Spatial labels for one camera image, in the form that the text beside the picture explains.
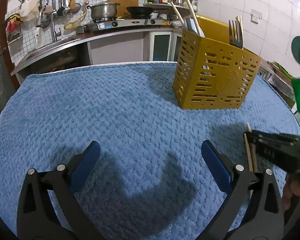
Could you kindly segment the person's right hand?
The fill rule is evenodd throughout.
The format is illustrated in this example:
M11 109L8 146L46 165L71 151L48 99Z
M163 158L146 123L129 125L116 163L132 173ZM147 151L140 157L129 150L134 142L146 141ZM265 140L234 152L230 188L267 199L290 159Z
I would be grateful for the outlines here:
M282 205L285 211L290 208L293 196L300 197L300 180L293 179L290 174L287 174L282 195Z

